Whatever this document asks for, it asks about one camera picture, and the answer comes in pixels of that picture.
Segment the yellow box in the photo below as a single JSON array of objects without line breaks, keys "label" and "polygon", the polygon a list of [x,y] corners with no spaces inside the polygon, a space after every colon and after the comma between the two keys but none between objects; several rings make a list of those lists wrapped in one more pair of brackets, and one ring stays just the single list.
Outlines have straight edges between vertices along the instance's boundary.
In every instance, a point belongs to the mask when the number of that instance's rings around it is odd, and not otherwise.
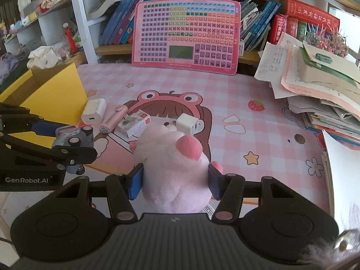
[{"label": "yellow box", "polygon": [[[75,64],[29,70],[0,94],[0,102],[20,105],[47,121],[76,125],[88,101]],[[20,139],[51,147],[52,137],[15,133]]]}]

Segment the cartoon eye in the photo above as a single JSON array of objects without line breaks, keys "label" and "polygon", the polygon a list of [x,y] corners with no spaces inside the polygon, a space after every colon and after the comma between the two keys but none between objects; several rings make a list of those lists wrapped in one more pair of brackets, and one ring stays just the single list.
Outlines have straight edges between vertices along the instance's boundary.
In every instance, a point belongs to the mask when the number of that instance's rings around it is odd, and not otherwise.
[{"label": "cartoon eye", "polygon": [[142,99],[151,99],[155,96],[155,93],[154,92],[146,92],[144,94],[141,95],[141,98]]},{"label": "cartoon eye", "polygon": [[195,102],[195,101],[198,101],[198,99],[199,99],[199,97],[198,97],[197,95],[195,95],[195,94],[187,94],[187,95],[185,96],[185,100],[188,101],[188,102],[190,102],[190,103],[193,103],[193,102]]}]

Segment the yellow star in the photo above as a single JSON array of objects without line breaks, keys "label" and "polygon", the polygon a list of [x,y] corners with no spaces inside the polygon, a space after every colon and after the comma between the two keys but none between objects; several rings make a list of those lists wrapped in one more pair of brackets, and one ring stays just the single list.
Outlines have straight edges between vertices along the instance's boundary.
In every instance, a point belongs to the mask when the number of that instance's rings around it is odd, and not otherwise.
[{"label": "yellow star", "polygon": [[257,161],[259,159],[259,156],[253,154],[251,151],[249,151],[248,154],[244,155],[244,158],[246,159],[248,166],[251,164],[259,164]]}]

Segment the small white box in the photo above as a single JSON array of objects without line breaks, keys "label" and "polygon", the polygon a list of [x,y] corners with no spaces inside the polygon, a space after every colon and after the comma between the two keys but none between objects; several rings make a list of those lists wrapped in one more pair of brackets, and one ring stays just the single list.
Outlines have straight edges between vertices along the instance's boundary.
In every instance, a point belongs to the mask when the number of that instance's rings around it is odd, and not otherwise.
[{"label": "small white box", "polygon": [[138,110],[132,115],[129,115],[117,125],[119,131],[126,137],[130,138],[136,132],[143,129],[148,123],[150,123],[150,115]]},{"label": "small white box", "polygon": [[185,135],[194,136],[199,126],[199,119],[188,114],[181,114],[176,120],[176,129]]},{"label": "small white box", "polygon": [[104,99],[90,99],[82,112],[81,119],[86,125],[101,123],[106,110]]}]

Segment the table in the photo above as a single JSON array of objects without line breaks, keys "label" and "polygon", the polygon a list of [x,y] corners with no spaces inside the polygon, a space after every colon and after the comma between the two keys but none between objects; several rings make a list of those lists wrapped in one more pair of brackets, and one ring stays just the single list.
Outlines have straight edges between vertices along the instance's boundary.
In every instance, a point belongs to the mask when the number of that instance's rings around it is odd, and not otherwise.
[{"label": "table", "polygon": [[[241,174],[248,181],[273,176],[329,212],[317,137],[289,110],[286,99],[274,99],[268,83],[240,74],[131,64],[80,65],[77,71],[88,96],[106,100],[105,117],[118,104],[126,104],[130,112],[138,108],[148,112],[157,124],[172,123],[182,112],[195,115],[203,125],[195,136],[204,153],[220,162],[226,173]],[[117,131],[105,136],[96,125],[94,133],[98,158],[86,169],[90,180],[130,172],[134,163],[129,142],[137,138],[128,139]],[[65,181],[74,177],[67,174]],[[0,193],[0,228],[5,235],[9,237],[17,215],[49,193]],[[104,198],[94,198],[93,203],[108,215]],[[141,194],[132,205],[137,214],[148,210]]]}]

